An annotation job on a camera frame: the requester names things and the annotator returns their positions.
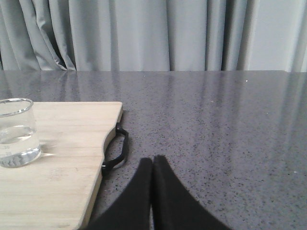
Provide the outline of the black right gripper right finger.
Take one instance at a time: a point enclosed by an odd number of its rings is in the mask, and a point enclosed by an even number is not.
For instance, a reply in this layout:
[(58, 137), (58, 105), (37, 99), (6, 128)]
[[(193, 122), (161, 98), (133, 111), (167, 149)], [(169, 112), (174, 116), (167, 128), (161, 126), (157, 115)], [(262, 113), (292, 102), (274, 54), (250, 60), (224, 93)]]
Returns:
[(163, 155), (153, 161), (153, 223), (156, 230), (228, 230), (177, 178)]

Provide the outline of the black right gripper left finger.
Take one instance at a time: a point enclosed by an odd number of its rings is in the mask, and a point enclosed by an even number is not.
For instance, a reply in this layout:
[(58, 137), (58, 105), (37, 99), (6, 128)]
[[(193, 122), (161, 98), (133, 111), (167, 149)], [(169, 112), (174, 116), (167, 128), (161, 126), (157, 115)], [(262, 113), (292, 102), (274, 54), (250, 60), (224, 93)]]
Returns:
[(153, 163), (142, 158), (127, 187), (88, 230), (148, 230), (150, 228)]

